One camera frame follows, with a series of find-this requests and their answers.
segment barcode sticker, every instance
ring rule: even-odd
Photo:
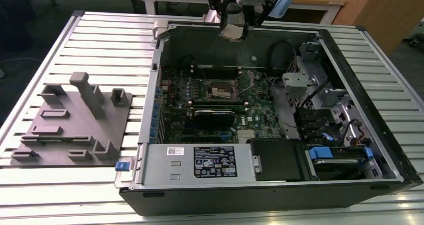
[[[167,155],[185,155],[185,147],[169,147]]]

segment motherboard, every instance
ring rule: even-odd
[[[250,138],[281,138],[274,80],[257,70],[221,76],[202,68],[198,76],[194,71],[165,70],[165,142],[246,143]]]

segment blue latch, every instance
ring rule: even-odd
[[[130,171],[130,162],[117,162],[115,171]]]
[[[327,133],[322,133],[322,134],[323,136],[326,136],[327,140],[334,141],[334,137],[330,134]]]
[[[366,147],[366,154],[369,158],[374,157],[374,153],[370,147]]]
[[[310,150],[311,159],[333,158],[330,147],[314,147]]]

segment white label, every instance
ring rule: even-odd
[[[330,4],[330,5],[345,5],[343,2],[337,2],[337,1],[331,1],[329,4]]]
[[[185,147],[169,147],[167,155],[185,155]]]

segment open computer tower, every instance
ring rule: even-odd
[[[157,41],[134,181],[141,215],[349,207],[421,185],[327,30],[170,22]]]

